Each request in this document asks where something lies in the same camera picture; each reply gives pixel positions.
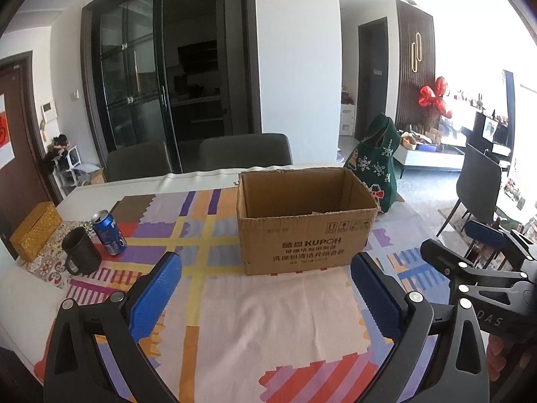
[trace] yellow woven tissue box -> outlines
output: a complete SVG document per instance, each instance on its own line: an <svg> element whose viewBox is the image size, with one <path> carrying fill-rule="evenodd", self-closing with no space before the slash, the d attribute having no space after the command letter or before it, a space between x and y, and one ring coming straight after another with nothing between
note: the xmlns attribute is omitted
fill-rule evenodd
<svg viewBox="0 0 537 403"><path fill-rule="evenodd" d="M33 262L43 245L62 223L54 204L39 203L11 235L10 241L22 259Z"/></svg>

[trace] black mug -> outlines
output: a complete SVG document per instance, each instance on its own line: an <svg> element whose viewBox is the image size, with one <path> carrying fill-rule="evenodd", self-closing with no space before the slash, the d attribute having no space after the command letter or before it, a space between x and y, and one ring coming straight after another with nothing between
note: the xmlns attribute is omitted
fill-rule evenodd
<svg viewBox="0 0 537 403"><path fill-rule="evenodd" d="M73 276L92 274L97 271L103 260L84 227L77 227L66 234L62 241L62 249L67 253L65 269ZM71 262L79 269L77 272L71 269Z"/></svg>

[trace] sliding glass door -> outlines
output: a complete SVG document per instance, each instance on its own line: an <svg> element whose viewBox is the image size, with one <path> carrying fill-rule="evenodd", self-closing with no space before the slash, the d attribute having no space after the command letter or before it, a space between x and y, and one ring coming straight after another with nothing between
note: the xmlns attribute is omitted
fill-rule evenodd
<svg viewBox="0 0 537 403"><path fill-rule="evenodd" d="M108 151L162 141L175 172L181 172L167 104L162 0L107 6L94 13L93 32L96 97Z"/></svg>

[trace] blue pepsi can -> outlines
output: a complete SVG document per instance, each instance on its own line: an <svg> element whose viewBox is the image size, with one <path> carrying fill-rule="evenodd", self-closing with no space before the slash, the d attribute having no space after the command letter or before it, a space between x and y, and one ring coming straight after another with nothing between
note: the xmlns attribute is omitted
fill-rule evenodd
<svg viewBox="0 0 537 403"><path fill-rule="evenodd" d="M91 221L93 230L110 256L120 255L125 251L127 243L110 212L99 211L93 215Z"/></svg>

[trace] red balloon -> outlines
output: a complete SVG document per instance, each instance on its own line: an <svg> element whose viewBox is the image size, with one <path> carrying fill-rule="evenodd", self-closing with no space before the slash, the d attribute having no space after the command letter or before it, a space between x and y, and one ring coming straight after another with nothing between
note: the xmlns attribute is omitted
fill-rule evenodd
<svg viewBox="0 0 537 403"><path fill-rule="evenodd" d="M434 107L436 107L437 111L440 112L440 114L446 118L451 118L453 116L453 112L451 111L451 108L441 98L437 98L434 101Z"/></svg>
<svg viewBox="0 0 537 403"><path fill-rule="evenodd" d="M420 99L418 100L420 106L430 106L434 103L435 99L436 95L434 95L434 91L430 86L423 86L420 89Z"/></svg>
<svg viewBox="0 0 537 403"><path fill-rule="evenodd" d="M440 76L434 84L434 93L437 96L442 96L446 93L447 81L444 77Z"/></svg>

